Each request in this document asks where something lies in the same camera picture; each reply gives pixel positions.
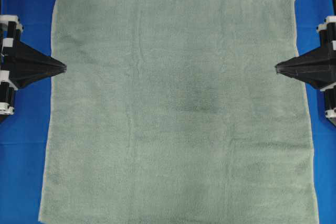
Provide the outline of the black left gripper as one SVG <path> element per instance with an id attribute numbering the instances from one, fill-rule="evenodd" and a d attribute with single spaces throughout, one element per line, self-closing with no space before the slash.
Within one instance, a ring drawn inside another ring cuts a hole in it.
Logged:
<path id="1" fill-rule="evenodd" d="M 23 30 L 18 16 L 1 15 L 1 115 L 14 114 L 18 89 L 67 70 L 61 61 L 19 41 Z"/>

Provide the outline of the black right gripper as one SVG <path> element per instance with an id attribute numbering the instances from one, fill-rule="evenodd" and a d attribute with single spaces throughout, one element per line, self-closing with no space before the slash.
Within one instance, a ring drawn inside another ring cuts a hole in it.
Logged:
<path id="1" fill-rule="evenodd" d="M 275 65 L 277 74 L 294 78 L 320 90 L 324 95 L 326 118 L 335 118 L 335 16 L 327 16 L 317 28 L 320 46 L 305 54 Z M 327 64 L 327 71 L 302 72 L 292 67 Z"/>

